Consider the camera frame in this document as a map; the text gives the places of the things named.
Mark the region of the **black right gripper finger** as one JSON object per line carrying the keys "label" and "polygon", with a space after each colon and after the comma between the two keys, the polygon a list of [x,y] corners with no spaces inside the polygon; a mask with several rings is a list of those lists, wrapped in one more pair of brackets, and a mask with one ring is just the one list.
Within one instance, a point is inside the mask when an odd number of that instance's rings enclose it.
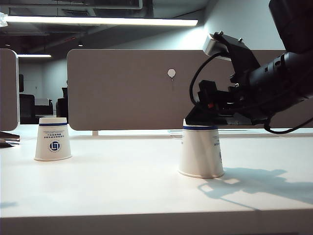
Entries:
{"label": "black right gripper finger", "polygon": [[185,122],[188,125],[233,125],[235,119],[233,116],[221,116],[215,114],[209,114],[198,107],[194,106],[189,114],[185,117]]}

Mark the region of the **right gripper black finger with clear tip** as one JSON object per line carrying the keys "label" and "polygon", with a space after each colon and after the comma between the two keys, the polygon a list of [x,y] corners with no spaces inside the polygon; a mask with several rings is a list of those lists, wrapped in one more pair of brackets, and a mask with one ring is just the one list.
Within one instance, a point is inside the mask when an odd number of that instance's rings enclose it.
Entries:
{"label": "right gripper black finger with clear tip", "polygon": [[219,120],[223,125],[253,125],[251,119],[239,114],[220,115]]}

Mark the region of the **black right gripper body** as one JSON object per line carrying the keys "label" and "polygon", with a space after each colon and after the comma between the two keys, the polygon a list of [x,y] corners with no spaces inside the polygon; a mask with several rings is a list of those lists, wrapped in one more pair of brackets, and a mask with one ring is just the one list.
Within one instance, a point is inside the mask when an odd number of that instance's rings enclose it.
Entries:
{"label": "black right gripper body", "polygon": [[232,115],[239,113],[253,124],[263,124],[274,114],[274,68],[261,66],[234,74],[233,86],[227,91],[218,90],[216,82],[199,83],[197,107],[209,114]]}

